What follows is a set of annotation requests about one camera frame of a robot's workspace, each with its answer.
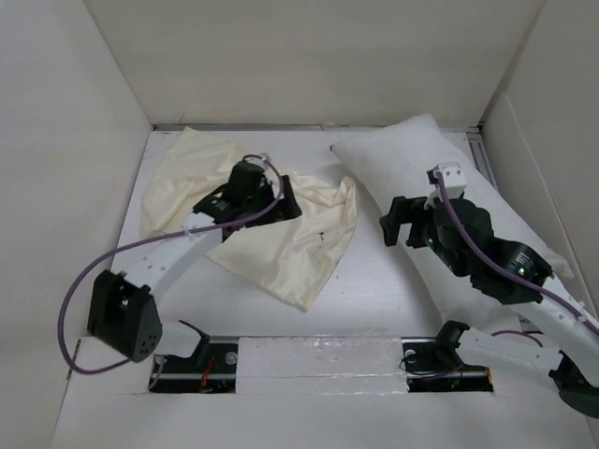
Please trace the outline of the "white pillow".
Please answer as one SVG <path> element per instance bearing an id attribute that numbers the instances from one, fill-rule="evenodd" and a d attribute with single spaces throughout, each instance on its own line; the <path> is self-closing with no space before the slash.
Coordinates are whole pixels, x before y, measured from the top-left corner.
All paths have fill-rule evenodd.
<path id="1" fill-rule="evenodd" d="M 366 187 L 382 212 L 389 211 L 396 196 L 429 197 L 434 187 L 428 173 L 443 167 L 449 198 L 459 194 L 456 181 L 465 181 L 465 199 L 489 213 L 496 237 L 526 244 L 551 264 L 555 274 L 571 275 L 566 260 L 508 205 L 469 158 L 445 137 L 430 114 L 343 139 L 331 149 Z M 398 245 L 416 267 L 443 321 L 463 322 L 488 333 L 520 328 L 516 313 L 475 290 L 468 278 L 455 276 L 432 250 L 408 247 L 405 242 L 409 231 L 402 227 Z"/>

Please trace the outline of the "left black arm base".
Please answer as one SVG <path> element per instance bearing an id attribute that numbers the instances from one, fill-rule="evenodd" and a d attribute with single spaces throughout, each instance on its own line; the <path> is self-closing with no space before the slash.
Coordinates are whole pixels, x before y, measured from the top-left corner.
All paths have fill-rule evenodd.
<path id="1" fill-rule="evenodd" d="M 213 338 L 199 359 L 174 355 L 154 358 L 149 391 L 156 394 L 233 394 L 236 391 L 239 340 Z"/>

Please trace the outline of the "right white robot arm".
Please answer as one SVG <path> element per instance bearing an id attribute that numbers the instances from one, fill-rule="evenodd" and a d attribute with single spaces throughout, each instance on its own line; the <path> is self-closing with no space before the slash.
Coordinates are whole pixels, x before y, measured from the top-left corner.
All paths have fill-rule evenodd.
<path id="1" fill-rule="evenodd" d="M 467 323 L 448 320 L 431 355 L 439 369 L 435 381 L 465 366 L 505 366 L 536 377 L 570 408 L 598 415 L 598 322 L 572 299 L 549 263 L 532 247 L 495 236 L 490 214 L 464 197 L 448 201 L 426 197 L 393 198 L 379 224 L 386 246 L 397 244 L 409 225 L 407 245 L 429 249 L 453 281 L 465 278 L 467 292 L 479 292 L 531 321 L 553 344 L 532 346 L 501 340 Z"/>

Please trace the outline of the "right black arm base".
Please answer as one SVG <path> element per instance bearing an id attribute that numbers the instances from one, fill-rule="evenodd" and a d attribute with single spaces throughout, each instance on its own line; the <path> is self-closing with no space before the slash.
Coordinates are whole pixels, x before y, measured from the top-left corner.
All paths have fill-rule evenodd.
<path id="1" fill-rule="evenodd" d="M 409 393 L 494 391 L 488 368 L 464 364 L 435 338 L 402 338 L 398 368 L 406 374 Z"/>

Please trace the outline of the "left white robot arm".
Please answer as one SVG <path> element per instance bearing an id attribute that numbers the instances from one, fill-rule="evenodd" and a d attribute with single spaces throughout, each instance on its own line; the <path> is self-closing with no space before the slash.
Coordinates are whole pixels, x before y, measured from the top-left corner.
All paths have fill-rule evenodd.
<path id="1" fill-rule="evenodd" d="M 181 231 L 154 239 L 154 248 L 133 266 L 100 273 L 89 333 L 130 362 L 175 356 L 188 370 L 202 369 L 208 362 L 209 336 L 184 320 L 162 321 L 158 303 L 198 259 L 232 235 L 301 216 L 289 177 L 278 174 L 269 181 L 268 167 L 254 156 L 244 157 L 226 183 L 193 206 Z"/>

